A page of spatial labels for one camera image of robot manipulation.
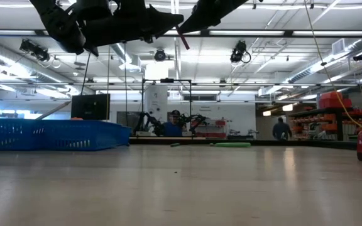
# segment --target man in blue shirt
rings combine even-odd
[[[182,136],[182,128],[178,126],[180,112],[173,110],[171,112],[170,122],[164,123],[164,136]]]
[[[273,137],[275,137],[278,141],[286,141],[288,140],[288,135],[292,137],[292,131],[290,130],[290,126],[283,122],[283,118],[278,118],[278,123],[273,126],[272,131]]]

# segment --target blue plastic crate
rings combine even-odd
[[[0,119],[0,150],[41,149],[39,139],[44,134],[43,126],[35,124],[34,120]]]
[[[101,121],[42,121],[48,150],[98,151],[128,145],[131,128]]]

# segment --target table surface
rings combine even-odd
[[[0,152],[0,226],[362,225],[355,151]]]

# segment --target black monitor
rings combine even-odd
[[[83,120],[110,119],[110,94],[73,96],[71,118],[74,117]]]

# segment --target green tube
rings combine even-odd
[[[251,143],[217,143],[215,147],[222,148],[248,148],[251,147]]]

